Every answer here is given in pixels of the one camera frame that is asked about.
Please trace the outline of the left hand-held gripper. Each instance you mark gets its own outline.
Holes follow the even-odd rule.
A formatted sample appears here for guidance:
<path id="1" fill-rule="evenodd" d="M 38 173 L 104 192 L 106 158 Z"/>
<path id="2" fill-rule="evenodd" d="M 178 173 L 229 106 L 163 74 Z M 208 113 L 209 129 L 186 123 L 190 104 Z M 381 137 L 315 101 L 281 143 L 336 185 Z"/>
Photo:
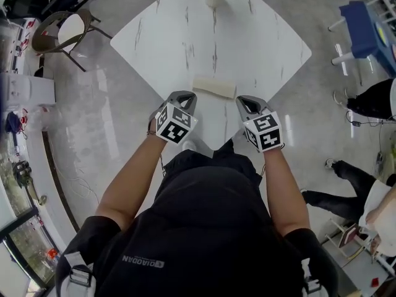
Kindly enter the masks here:
<path id="1" fill-rule="evenodd" d="M 154 112 L 155 134 L 161 139 L 179 145 L 196 127 L 194 116 L 197 96 L 181 90 L 172 92 Z"/>

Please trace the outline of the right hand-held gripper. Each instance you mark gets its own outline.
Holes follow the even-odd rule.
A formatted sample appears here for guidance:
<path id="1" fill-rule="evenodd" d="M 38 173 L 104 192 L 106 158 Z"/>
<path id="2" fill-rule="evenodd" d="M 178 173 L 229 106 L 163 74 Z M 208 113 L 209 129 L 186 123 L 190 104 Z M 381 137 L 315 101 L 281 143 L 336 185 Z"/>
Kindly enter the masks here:
<path id="1" fill-rule="evenodd" d="M 236 97 L 247 140 L 258 152 L 266 152 L 283 145 L 282 125 L 278 114 L 261 98 L 240 95 Z"/>

